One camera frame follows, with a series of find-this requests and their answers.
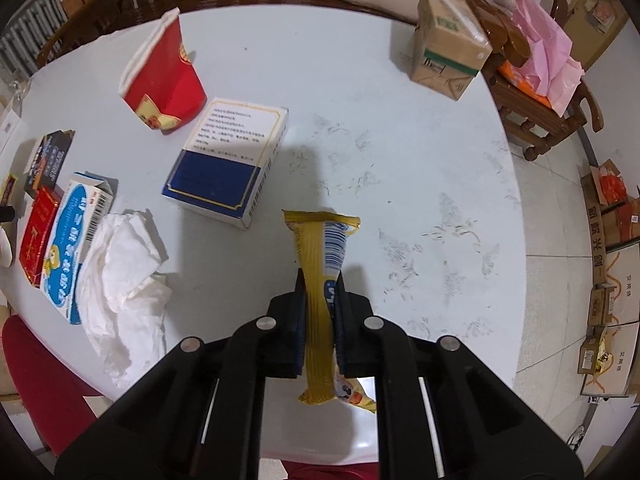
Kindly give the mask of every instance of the pink plastic bag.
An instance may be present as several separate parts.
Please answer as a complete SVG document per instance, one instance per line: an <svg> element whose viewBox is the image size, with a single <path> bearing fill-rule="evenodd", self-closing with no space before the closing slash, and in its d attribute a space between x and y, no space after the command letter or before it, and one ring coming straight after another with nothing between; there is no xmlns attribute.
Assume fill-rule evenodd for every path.
<svg viewBox="0 0 640 480"><path fill-rule="evenodd" d="M514 68L540 96L562 117L584 70L569 54L573 43L545 9L534 0L516 0L513 22L527 38L531 57Z"/></svg>

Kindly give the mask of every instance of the tile floor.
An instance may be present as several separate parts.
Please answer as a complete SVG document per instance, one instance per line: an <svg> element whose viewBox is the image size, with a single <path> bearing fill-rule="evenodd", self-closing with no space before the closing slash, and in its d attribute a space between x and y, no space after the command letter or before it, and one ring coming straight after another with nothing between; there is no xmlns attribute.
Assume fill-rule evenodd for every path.
<svg viewBox="0 0 640 480"><path fill-rule="evenodd" d="M587 412L575 371L592 283L580 188L588 162L577 134L535 162L522 158L517 139L509 140L527 246L527 306L513 389L566 440ZM278 460L260 461L260 480L283 478Z"/></svg>

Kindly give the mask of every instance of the white cloth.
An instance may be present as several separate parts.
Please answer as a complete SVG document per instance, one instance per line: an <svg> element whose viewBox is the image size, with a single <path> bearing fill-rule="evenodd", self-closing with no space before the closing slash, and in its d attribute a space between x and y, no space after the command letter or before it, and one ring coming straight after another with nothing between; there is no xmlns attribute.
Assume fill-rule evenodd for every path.
<svg viewBox="0 0 640 480"><path fill-rule="evenodd" d="M171 289L154 274L162 264L140 213L108 214L80 270L76 301L104 368L128 388L166 353L164 307Z"/></svg>

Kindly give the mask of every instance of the red popcorn bucket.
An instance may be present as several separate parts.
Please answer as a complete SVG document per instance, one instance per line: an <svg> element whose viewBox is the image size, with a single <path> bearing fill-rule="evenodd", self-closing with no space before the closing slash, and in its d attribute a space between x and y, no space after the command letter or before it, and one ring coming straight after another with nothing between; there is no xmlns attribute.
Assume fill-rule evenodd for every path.
<svg viewBox="0 0 640 480"><path fill-rule="evenodd" d="M118 94L136 115L164 133L191 121L207 101L182 44L179 14L177 8L164 13L118 85Z"/></svg>

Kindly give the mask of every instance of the white table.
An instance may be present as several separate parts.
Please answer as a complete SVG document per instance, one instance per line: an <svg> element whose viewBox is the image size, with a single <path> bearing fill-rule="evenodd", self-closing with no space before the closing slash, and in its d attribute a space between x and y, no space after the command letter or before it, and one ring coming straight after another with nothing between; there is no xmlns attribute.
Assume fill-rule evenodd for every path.
<svg viewBox="0 0 640 480"><path fill-rule="evenodd" d="M263 314L270 298L293 290L293 236L281 209L332 208L362 218L348 240L348 290L365 294L377 314L411 335L459 336L511 384L524 319L524 229L510 150L482 78L458 102L415 84L406 74L412 28L343 10L228 7L180 21L209 98L290 110L248 231L161 197L193 123L162 136L116 93L151 23L100 38L38 72L24 102L25 125L0 156L0 170L21 170L39 136L76 131L58 184L73 171L117 179L112 212L153 216L168 255L161 270L174 290L168 348L188 335L230 336ZM19 264L0 271L0 288L63 363L105 395L121 394L82 327L68 325ZM376 460L375 417L337 401L304 406L296 401L303 385L268 383L262 455Z"/></svg>

